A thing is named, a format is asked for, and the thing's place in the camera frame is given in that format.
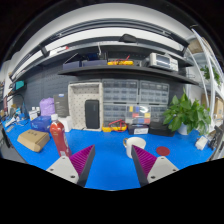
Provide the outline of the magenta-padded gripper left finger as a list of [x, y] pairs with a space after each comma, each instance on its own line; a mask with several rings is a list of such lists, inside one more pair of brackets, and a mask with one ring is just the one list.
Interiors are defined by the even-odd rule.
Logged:
[[86, 185], [95, 157], [95, 146], [86, 147], [70, 157], [61, 156], [47, 171], [81, 187]]

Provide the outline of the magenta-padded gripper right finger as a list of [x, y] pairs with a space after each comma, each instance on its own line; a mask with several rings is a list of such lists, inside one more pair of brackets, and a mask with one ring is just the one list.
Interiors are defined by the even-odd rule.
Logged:
[[165, 156], [156, 157], [135, 145], [132, 146], [131, 155], [141, 187], [178, 171]]

